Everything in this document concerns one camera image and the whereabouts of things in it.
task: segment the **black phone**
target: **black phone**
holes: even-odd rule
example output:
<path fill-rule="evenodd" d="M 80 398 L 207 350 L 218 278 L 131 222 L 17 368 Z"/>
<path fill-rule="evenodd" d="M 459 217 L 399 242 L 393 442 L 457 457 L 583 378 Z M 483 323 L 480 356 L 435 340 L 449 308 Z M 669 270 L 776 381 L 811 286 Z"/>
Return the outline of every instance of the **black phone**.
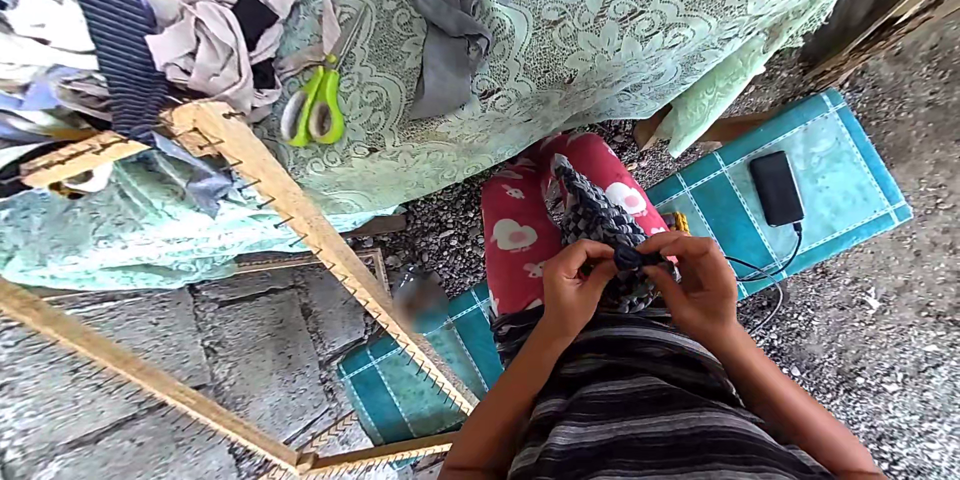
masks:
<path fill-rule="evenodd" d="M 786 152 L 774 152 L 750 161 L 750 176 L 770 226 L 788 225 L 804 218 L 804 204 L 799 200 L 797 181 Z"/>

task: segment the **red pants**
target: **red pants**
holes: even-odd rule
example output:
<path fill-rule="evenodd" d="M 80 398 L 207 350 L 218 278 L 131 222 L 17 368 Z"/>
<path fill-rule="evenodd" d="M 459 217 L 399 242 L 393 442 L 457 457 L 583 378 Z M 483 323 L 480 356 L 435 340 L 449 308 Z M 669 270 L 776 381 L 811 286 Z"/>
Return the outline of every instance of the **red pants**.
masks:
<path fill-rule="evenodd" d="M 553 180 L 550 161 L 558 153 L 630 213 L 648 236 L 666 231 L 664 219 L 602 138 L 593 133 L 547 137 L 483 187 L 486 281 L 498 314 L 542 303 L 543 264 L 563 248 L 560 229 L 547 215 L 544 200 Z"/>

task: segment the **green scissors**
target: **green scissors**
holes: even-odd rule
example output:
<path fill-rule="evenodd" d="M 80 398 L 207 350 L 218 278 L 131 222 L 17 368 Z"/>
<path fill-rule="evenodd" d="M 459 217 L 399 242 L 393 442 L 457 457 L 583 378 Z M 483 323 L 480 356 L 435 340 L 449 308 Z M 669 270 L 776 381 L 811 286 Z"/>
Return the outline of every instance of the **green scissors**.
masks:
<path fill-rule="evenodd" d="M 310 80 L 294 93 L 283 108 L 280 133 L 292 146 L 306 146 L 311 140 L 332 144 L 344 135 L 344 115 L 337 103 L 340 91 L 340 65 L 360 34 L 367 7 L 350 21 Z"/>

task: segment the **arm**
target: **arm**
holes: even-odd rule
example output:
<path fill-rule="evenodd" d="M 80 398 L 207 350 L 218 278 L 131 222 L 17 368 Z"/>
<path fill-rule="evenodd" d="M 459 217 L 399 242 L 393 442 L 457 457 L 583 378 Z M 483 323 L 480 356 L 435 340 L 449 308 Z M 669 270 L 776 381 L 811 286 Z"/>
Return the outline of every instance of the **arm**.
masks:
<path fill-rule="evenodd" d="M 643 271 L 663 294 L 677 326 L 723 364 L 747 408 L 780 428 L 842 478 L 882 478 L 857 437 L 757 348 L 737 321 L 737 280 L 716 243 L 684 233 L 654 235 L 639 248 L 678 259 L 682 282 L 662 268 Z"/>
<path fill-rule="evenodd" d="M 617 268 L 614 250 L 580 240 L 543 267 L 543 318 L 510 366 L 463 424 L 447 454 L 441 479 L 504 478 L 517 452 L 536 395 L 546 384 L 560 354 L 594 316 L 600 293 Z M 584 279 L 587 259 L 607 259 Z"/>

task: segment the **dirt ground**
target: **dirt ground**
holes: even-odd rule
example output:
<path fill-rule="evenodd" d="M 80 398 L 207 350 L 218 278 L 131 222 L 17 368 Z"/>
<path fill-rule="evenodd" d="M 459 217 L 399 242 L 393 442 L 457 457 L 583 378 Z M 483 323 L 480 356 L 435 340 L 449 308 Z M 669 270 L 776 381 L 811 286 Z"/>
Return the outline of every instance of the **dirt ground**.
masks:
<path fill-rule="evenodd" d="M 814 42 L 778 54 L 728 113 L 766 110 L 801 94 L 805 65 L 824 50 Z M 861 437 L 890 477 L 957 478 L 960 14 L 872 60 L 840 90 L 915 218 L 785 281 L 784 306 L 758 342 Z M 643 186 L 704 153 L 694 147 L 676 161 L 663 145 L 640 153 L 632 125 L 612 121 L 590 130 L 624 163 L 636 164 Z M 478 209 L 488 176 L 407 204 L 407 231 L 366 243 L 393 255 L 388 263 L 416 260 L 437 270 L 451 296 L 465 290 L 484 277 Z M 746 300 L 744 322 L 766 314 L 771 298 L 762 292 Z"/>

